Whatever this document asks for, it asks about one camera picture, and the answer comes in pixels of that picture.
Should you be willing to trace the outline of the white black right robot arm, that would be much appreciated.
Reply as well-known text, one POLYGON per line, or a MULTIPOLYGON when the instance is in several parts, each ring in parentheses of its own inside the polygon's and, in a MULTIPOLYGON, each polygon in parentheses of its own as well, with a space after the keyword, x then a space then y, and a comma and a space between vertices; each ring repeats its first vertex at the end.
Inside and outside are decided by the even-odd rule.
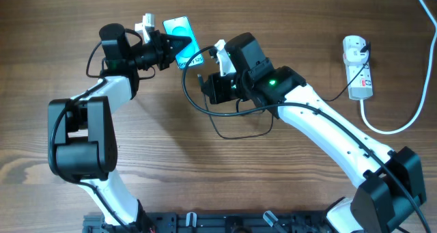
POLYGON ((410 148, 394 151, 327 105, 290 67, 275 68, 255 37, 242 33, 210 50, 219 66, 202 87, 212 104, 251 100, 297 128, 340 166, 356 187, 326 212, 337 232, 392 232, 426 202, 421 160, 410 148))

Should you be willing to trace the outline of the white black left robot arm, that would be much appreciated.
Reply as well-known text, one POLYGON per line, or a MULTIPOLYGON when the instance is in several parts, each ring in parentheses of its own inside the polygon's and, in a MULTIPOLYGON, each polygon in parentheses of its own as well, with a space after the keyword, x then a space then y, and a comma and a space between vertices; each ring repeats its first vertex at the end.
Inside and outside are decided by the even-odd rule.
POLYGON ((155 228, 118 171, 113 113, 139 89, 140 70, 164 70, 192 39, 152 28, 130 45, 135 30, 111 23, 99 31, 104 51, 97 84, 72 98, 48 105, 48 164, 62 180, 84 189, 103 214, 110 232, 147 232, 155 228))

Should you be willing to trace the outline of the cyan screen smartphone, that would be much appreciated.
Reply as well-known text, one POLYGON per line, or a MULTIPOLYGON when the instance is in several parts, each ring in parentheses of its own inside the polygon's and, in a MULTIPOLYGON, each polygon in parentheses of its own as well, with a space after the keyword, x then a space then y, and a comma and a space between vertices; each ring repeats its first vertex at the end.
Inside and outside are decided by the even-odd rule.
POLYGON ((198 51, 200 51, 194 31, 187 16, 171 18, 163 21, 163 27, 168 35, 183 38, 182 46, 184 48, 177 53, 175 60, 178 68, 184 69, 189 59, 198 51))

